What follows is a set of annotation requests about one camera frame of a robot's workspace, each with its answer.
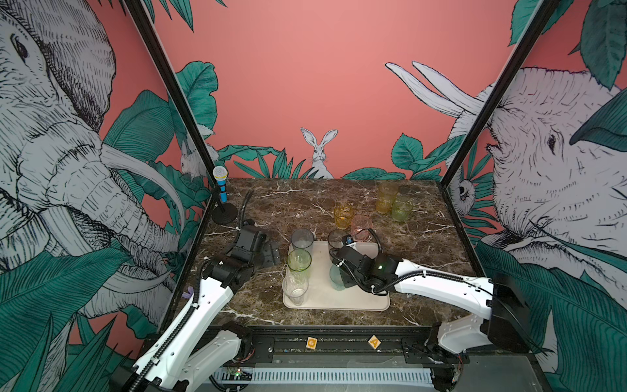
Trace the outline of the light green translucent glass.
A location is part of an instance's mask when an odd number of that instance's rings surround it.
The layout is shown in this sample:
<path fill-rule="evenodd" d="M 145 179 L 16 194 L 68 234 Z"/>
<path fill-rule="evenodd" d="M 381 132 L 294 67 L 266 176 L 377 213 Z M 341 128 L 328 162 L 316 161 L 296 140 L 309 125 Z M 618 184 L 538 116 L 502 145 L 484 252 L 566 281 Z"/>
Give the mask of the light green translucent glass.
<path fill-rule="evenodd" d="M 287 257 L 288 275 L 296 281 L 306 282 L 310 279 L 312 257 L 304 249 L 292 250 Z"/>

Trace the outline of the grey-blue translucent glass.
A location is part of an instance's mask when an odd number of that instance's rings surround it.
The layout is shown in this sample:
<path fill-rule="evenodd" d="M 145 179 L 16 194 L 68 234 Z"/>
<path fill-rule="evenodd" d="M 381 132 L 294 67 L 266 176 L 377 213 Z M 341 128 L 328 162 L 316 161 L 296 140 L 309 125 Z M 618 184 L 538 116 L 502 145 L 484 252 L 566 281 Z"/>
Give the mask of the grey-blue translucent glass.
<path fill-rule="evenodd" d="M 291 245 L 294 250 L 300 249 L 312 254 L 315 242 L 314 233 L 308 229 L 297 229 L 292 233 Z"/>

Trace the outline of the clear tall glass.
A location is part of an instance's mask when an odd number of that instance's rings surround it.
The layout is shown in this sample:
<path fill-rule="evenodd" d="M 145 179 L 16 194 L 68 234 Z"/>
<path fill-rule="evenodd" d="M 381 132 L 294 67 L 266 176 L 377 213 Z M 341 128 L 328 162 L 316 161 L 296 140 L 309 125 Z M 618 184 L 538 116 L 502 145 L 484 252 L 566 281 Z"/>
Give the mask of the clear tall glass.
<path fill-rule="evenodd" d="M 309 280 L 300 275 L 287 274 L 282 282 L 283 293 L 296 306 L 304 304 L 308 289 Z"/>

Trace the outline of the teal frosted glass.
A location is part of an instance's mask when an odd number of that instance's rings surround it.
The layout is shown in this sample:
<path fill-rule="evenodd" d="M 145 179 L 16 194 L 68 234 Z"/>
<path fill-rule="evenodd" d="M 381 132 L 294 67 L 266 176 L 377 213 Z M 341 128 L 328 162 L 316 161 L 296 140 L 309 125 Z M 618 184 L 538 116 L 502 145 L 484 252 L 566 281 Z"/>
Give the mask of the teal frosted glass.
<path fill-rule="evenodd" d="M 331 286 L 337 290 L 342 291 L 345 290 L 346 287 L 344 285 L 341 269 L 335 265 L 332 265 L 329 270 L 329 279 L 331 280 Z"/>

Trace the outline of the dark smoky tall glass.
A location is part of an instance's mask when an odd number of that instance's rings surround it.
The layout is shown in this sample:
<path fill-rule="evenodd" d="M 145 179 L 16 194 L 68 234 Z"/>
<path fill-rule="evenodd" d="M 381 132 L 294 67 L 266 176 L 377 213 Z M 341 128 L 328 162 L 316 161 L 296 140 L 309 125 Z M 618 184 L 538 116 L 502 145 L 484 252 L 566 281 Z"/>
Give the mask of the dark smoky tall glass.
<path fill-rule="evenodd" d="M 343 240 L 348 235 L 349 234 L 345 230 L 339 230 L 339 229 L 332 230 L 327 237 L 328 247 L 330 249 L 342 248 L 344 246 Z"/>

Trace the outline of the beige rectangular tray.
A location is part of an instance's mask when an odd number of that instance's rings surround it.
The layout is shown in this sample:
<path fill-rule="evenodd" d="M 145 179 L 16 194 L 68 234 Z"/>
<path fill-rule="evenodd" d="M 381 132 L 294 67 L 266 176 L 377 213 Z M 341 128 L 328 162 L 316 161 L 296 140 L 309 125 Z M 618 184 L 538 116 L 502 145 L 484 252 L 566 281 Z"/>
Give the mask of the beige rectangular tray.
<path fill-rule="evenodd" d="M 304 294 L 304 302 L 295 305 L 283 294 L 285 307 L 296 310 L 359 310 L 384 311 L 390 306 L 390 297 L 377 297 L 362 291 L 359 287 L 340 289 L 331 280 L 333 268 L 328 254 L 327 241 L 315 241 L 313 245 L 313 262 L 309 268 L 309 286 Z"/>

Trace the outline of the yellow tall glass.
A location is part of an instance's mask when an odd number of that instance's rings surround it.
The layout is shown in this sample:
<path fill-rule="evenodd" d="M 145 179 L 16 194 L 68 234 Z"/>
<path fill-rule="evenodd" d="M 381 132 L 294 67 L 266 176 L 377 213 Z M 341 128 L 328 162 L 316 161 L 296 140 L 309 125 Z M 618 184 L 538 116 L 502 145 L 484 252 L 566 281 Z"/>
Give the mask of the yellow tall glass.
<path fill-rule="evenodd" d="M 399 191 L 399 184 L 394 181 L 380 181 L 377 185 L 376 211 L 385 215 L 390 212 Z"/>

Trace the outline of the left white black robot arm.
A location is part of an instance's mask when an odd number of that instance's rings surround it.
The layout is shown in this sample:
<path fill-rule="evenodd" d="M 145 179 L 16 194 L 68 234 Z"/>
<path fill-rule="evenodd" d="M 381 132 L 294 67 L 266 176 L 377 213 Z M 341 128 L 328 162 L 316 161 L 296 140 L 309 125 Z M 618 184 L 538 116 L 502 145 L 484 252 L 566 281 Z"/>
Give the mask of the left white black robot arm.
<path fill-rule="evenodd" d="M 256 271 L 280 263 L 279 245 L 270 241 L 243 254 L 233 246 L 225 254 L 205 257 L 192 297 L 170 326 L 132 367 L 119 367 L 110 391 L 195 391 L 222 365 L 247 359 L 251 332 L 235 322 L 197 348 L 214 318 Z"/>

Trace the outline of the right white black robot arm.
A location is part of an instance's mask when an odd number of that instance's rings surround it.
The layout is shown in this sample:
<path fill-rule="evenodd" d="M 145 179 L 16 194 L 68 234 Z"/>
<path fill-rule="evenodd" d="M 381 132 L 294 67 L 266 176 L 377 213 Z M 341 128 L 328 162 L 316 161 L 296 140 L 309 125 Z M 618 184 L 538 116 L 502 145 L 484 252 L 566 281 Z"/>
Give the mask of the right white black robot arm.
<path fill-rule="evenodd" d="M 424 344 L 429 351 L 460 354 L 493 345 L 527 353 L 532 348 L 529 305 L 513 279 L 504 274 L 492 278 L 453 274 L 383 252 L 372 258 L 353 245 L 333 248 L 329 256 L 348 287 L 379 297 L 392 292 L 425 297 L 467 311 L 464 318 L 432 326 Z"/>

